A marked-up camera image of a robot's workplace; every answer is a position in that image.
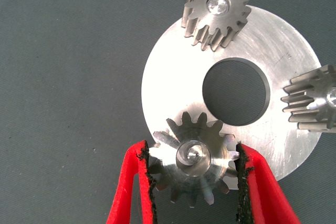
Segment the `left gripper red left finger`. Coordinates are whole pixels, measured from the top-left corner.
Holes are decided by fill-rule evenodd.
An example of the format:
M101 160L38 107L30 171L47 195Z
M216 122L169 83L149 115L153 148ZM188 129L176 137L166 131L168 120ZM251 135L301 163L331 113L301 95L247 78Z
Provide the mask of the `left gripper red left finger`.
M145 140L133 144L125 153L108 224L130 223L134 176L139 176L142 222L157 223L154 202L154 179L149 173L149 148Z

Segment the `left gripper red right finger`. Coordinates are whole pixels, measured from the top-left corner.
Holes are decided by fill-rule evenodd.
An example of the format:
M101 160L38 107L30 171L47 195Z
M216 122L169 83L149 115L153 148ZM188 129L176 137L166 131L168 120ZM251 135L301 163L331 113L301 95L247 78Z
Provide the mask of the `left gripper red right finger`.
M239 142L237 223L300 223L266 159Z

